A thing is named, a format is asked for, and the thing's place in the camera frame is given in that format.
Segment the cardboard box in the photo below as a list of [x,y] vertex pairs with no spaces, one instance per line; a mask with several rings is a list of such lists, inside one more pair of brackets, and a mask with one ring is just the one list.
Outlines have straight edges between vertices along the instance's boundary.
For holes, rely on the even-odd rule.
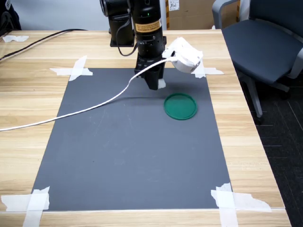
[[[171,30],[211,29],[214,0],[179,0],[179,10],[169,12]],[[223,27],[236,23],[237,2],[222,9]]]

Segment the green lid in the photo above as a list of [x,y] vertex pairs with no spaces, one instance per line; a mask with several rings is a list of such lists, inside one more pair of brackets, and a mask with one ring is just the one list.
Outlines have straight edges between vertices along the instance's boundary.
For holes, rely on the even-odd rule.
[[175,93],[165,99],[164,110],[173,119],[187,120],[197,113],[198,107],[196,101],[191,96]]

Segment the chair wheel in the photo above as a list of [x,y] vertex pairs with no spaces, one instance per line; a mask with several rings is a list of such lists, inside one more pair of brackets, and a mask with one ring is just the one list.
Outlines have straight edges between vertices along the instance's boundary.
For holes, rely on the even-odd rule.
[[287,99],[289,99],[289,98],[290,98],[290,92],[289,92],[289,91],[288,91],[288,92],[281,91],[281,92],[280,92],[280,98],[281,98],[282,100],[287,100]]
[[256,117],[254,118],[255,125],[261,125],[264,122],[264,117]]

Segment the chair base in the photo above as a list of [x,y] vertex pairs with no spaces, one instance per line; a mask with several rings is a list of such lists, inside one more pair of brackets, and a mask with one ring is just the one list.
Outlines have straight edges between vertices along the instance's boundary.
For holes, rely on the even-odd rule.
[[[258,92],[256,89],[256,84],[255,81],[250,78],[249,76],[246,76],[245,74],[241,73],[241,72],[237,72],[239,80],[243,81],[244,83],[246,83],[248,91],[250,93],[250,97],[252,100],[252,103],[254,105],[255,111],[256,111],[256,115],[257,115],[257,119],[255,120],[255,124],[262,124],[263,122],[263,112],[262,112],[262,108],[261,108],[261,104],[260,104],[260,100],[259,100],[259,96],[258,96]],[[290,97],[290,93],[289,93],[289,87],[280,84],[280,83],[273,83],[270,85],[271,87],[274,87],[281,92],[280,96],[282,99],[288,99]]]

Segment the chair armrest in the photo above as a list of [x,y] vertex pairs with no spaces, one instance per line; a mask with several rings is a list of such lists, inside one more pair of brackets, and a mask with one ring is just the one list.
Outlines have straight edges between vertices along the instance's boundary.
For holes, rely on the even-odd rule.
[[236,2],[238,0],[216,0],[213,4],[214,26],[216,29],[222,29],[221,10],[223,6]]
[[297,58],[294,61],[293,68],[289,73],[288,77],[295,79],[298,77],[298,75],[302,70],[303,70],[303,48],[298,53]]

